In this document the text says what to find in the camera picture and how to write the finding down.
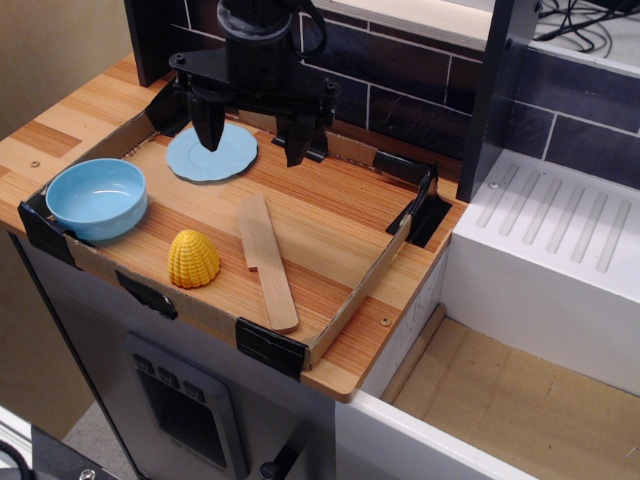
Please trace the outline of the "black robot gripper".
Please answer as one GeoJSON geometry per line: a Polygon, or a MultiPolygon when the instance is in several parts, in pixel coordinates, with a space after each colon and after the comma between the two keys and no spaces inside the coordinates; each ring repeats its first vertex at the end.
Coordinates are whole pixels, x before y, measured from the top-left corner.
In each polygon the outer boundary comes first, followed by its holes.
{"type": "Polygon", "coordinates": [[[220,48],[174,53],[169,65],[199,142],[211,152],[228,109],[288,119],[288,167],[299,165],[320,130],[334,123],[339,84],[300,63],[285,39],[271,45],[229,40],[220,48]]]}

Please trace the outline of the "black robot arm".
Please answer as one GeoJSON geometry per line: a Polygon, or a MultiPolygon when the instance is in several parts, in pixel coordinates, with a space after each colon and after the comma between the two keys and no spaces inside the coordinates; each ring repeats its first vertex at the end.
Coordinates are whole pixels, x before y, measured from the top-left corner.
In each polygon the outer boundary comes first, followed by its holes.
{"type": "Polygon", "coordinates": [[[310,1],[222,1],[217,7],[223,47],[176,53],[175,93],[186,103],[200,143],[217,150],[228,109],[273,116],[284,123],[287,164],[299,165],[314,139],[333,124],[340,87],[306,66],[325,39],[305,51],[292,25],[306,12],[320,33],[326,23],[310,1]]]}

